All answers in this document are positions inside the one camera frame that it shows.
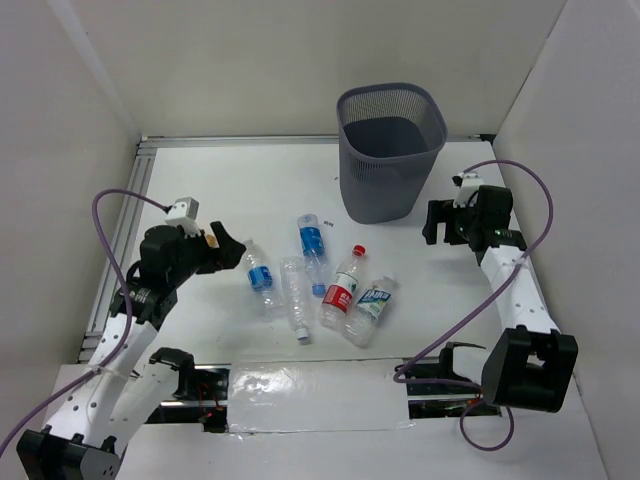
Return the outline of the blue label bottle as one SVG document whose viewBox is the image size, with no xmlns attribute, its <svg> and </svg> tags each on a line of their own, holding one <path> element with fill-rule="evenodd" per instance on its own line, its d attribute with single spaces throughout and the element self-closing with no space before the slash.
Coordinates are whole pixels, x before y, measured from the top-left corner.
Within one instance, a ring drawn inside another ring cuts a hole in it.
<svg viewBox="0 0 640 480">
<path fill-rule="evenodd" d="M 323 298 L 327 289 L 328 260 L 318 217 L 315 214 L 301 215 L 297 219 L 297 226 L 312 294 Z"/>
<path fill-rule="evenodd" d="M 263 250 L 251 239 L 244 241 L 245 252 L 242 265 L 246 271 L 249 285 L 256 299 L 260 302 L 260 310 L 269 321 L 281 318 L 283 301 Z"/>
</svg>

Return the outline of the red label bottle red cap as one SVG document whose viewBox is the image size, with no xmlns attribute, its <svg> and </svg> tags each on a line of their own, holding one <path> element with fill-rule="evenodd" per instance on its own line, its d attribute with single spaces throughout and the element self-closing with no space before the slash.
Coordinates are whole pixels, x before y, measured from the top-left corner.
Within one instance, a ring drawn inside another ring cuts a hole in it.
<svg viewBox="0 0 640 480">
<path fill-rule="evenodd" d="M 319 310 L 319 322 L 339 331 L 344 322 L 363 275 L 366 248 L 355 245 L 340 263 L 326 290 Z"/>
</svg>

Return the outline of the green label plastic bottle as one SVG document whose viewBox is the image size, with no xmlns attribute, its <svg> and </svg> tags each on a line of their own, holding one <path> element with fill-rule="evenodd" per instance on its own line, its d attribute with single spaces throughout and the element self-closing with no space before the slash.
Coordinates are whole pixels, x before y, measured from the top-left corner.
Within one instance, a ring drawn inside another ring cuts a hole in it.
<svg viewBox="0 0 640 480">
<path fill-rule="evenodd" d="M 343 337 L 358 348 L 365 348 L 374 336 L 380 317 L 395 295 L 398 282 L 394 275 L 373 280 L 363 291 L 342 327 Z"/>
</svg>

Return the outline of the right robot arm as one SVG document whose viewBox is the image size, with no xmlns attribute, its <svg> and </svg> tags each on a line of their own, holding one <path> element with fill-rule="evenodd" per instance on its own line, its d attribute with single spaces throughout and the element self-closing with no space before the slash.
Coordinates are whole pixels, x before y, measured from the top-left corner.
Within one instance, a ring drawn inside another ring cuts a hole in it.
<svg viewBox="0 0 640 480">
<path fill-rule="evenodd" d="M 437 242 L 440 224 L 450 245 L 466 245 L 496 294 L 502 333 L 491 349 L 450 342 L 440 354 L 436 379 L 448 392 L 473 382 L 487 404 L 555 413 L 563 405 L 578 355 L 576 339 L 561 333 L 543 305 L 526 243 L 509 227 L 509 189 L 462 188 L 456 200 L 428 204 L 423 235 Z"/>
</svg>

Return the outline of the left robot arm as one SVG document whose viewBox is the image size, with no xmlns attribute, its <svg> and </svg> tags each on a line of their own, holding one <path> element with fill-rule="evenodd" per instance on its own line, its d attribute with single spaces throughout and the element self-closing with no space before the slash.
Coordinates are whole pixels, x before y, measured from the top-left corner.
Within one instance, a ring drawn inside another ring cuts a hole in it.
<svg viewBox="0 0 640 480">
<path fill-rule="evenodd" d="M 113 479 L 128 444 L 168 396 L 196 390 L 192 354 L 162 347 L 132 375 L 194 275 L 236 268 L 246 251 L 221 222 L 211 234 L 180 226 L 147 230 L 139 258 L 115 294 L 110 319 L 83 375 L 60 394 L 63 403 L 45 426 L 22 433 L 16 451 L 30 479 Z"/>
</svg>

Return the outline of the grey mesh waste bin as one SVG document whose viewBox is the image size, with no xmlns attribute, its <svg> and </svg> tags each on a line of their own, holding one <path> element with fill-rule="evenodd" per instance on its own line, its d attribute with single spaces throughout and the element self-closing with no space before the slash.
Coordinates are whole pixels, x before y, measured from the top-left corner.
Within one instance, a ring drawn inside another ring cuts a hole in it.
<svg viewBox="0 0 640 480">
<path fill-rule="evenodd" d="M 425 89 L 405 82 L 353 88 L 336 104 L 339 184 L 349 217 L 379 224 L 409 215 L 447 142 Z"/>
</svg>

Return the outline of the clear crushed bottle blue cap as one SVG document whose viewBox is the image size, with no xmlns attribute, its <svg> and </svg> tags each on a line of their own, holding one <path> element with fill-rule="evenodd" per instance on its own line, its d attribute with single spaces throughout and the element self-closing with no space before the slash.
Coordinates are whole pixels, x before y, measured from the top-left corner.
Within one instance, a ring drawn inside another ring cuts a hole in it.
<svg viewBox="0 0 640 480">
<path fill-rule="evenodd" d="M 303 260 L 300 257 L 281 259 L 280 279 L 289 325 L 297 342 L 301 345 L 309 345 L 311 334 L 308 323 L 311 318 L 311 302 Z"/>
</svg>

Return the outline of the white front cover panel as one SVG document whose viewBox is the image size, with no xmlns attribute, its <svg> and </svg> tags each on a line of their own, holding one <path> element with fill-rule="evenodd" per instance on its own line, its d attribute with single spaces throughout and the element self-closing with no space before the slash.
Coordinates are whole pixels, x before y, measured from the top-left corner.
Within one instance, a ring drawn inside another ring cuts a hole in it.
<svg viewBox="0 0 640 480">
<path fill-rule="evenodd" d="M 390 431 L 407 428 L 406 387 L 394 360 L 236 364 L 229 375 L 233 433 Z"/>
</svg>

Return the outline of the aluminium frame rail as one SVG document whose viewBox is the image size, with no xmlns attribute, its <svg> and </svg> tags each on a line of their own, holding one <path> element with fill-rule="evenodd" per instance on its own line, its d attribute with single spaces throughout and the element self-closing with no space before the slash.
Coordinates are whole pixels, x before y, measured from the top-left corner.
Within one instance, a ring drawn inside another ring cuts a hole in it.
<svg viewBox="0 0 640 480">
<path fill-rule="evenodd" d="M 481 163 L 484 179 L 501 182 L 493 156 L 485 142 L 446 144 L 408 216 L 363 225 L 344 208 L 333 137 L 152 139 L 140 145 L 129 181 L 146 201 L 124 200 L 112 244 L 128 266 L 144 232 L 162 222 L 159 205 L 191 196 L 198 201 L 202 227 L 221 221 L 234 238 L 254 240 L 276 268 L 280 259 L 301 252 L 297 218 L 315 214 L 332 265 L 359 244 L 367 252 L 367 279 L 393 275 L 399 281 L 367 348 L 320 325 L 314 326 L 310 345 L 298 344 L 286 320 L 260 313 L 241 269 L 196 276 L 182 286 L 154 346 L 185 350 L 201 364 L 407 358 L 489 295 L 489 283 L 469 250 L 429 246 L 421 231 L 428 201 L 454 195 L 454 174 Z"/>
</svg>

